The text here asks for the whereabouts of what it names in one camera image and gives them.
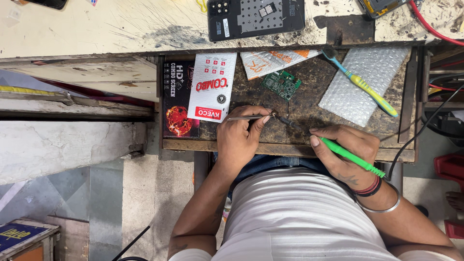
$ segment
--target blue sign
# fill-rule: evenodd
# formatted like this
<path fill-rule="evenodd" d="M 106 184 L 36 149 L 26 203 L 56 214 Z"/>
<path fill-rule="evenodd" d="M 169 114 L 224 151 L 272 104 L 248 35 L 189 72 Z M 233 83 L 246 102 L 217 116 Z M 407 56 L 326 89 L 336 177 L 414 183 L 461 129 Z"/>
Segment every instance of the blue sign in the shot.
<path fill-rule="evenodd" d="M 48 228 L 10 223 L 0 227 L 0 252 L 36 236 Z"/>

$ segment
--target silver bangle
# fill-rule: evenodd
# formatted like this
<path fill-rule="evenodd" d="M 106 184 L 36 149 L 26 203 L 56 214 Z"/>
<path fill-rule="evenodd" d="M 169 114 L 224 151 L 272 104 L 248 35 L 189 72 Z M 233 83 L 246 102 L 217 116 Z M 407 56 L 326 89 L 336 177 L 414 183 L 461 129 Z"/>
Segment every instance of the silver bangle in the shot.
<path fill-rule="evenodd" d="M 354 196 L 354 199 L 356 200 L 356 203 L 358 203 L 358 205 L 359 205 L 363 210 L 365 210 L 365 211 L 369 211 L 369 212 L 372 212 L 372 213 L 386 213 L 386 212 L 393 211 L 393 210 L 394 210 L 396 207 L 398 207 L 398 205 L 400 204 L 401 196 L 400 196 L 400 192 L 396 189 L 395 186 L 391 186 L 390 184 L 389 184 L 389 186 L 392 187 L 392 188 L 395 190 L 396 196 L 398 196 L 398 201 L 396 202 L 396 204 L 395 204 L 393 207 L 389 208 L 389 209 L 386 209 L 386 210 L 373 210 L 373 209 L 368 209 L 368 208 L 364 207 L 364 206 L 361 204 L 361 202 L 359 202 L 358 197 Z"/>

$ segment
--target yellow toothbrush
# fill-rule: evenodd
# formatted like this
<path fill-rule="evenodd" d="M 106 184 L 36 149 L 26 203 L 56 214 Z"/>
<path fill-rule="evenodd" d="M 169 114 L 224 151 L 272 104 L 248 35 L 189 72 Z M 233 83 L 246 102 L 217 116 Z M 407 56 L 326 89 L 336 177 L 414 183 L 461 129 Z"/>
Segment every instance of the yellow toothbrush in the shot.
<path fill-rule="evenodd" d="M 382 96 L 380 96 L 378 93 L 376 93 L 374 90 L 372 90 L 371 87 L 359 76 L 352 74 L 350 71 L 348 71 L 345 67 L 343 67 L 335 58 L 335 55 L 337 55 L 336 50 L 321 50 L 325 58 L 331 60 L 334 62 L 335 65 L 340 68 L 340 70 L 358 87 L 363 89 L 365 92 L 367 92 L 372 99 L 382 108 L 386 113 L 388 113 L 390 116 L 393 117 L 398 117 L 398 113 L 396 110 L 384 99 Z"/>

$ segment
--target bare foot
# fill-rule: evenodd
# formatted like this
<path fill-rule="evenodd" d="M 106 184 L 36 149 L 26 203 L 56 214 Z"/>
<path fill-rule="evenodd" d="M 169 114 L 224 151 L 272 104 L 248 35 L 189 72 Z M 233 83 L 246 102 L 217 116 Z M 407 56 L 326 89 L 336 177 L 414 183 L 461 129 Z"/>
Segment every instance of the bare foot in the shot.
<path fill-rule="evenodd" d="M 446 193 L 446 200 L 456 211 L 464 212 L 464 194 L 460 192 L 448 191 Z"/>

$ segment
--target man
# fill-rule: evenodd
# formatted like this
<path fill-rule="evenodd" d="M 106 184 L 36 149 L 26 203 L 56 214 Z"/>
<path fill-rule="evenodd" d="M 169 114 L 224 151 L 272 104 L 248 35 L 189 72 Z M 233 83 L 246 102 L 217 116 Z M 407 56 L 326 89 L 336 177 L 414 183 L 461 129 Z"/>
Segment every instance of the man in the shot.
<path fill-rule="evenodd" d="M 233 190 L 223 244 L 216 251 L 225 197 L 255 156 L 270 112 L 261 106 L 242 106 L 228 117 L 267 116 L 249 130 L 245 120 L 218 125 L 216 164 L 182 211 L 171 235 L 168 260 L 463 260 L 450 239 L 408 200 L 401 197 L 397 205 L 395 189 L 337 157 L 318 138 L 336 140 L 374 163 L 379 139 L 345 125 L 310 130 L 311 145 L 331 176 L 317 174 L 315 168 L 282 166 L 239 183 Z"/>

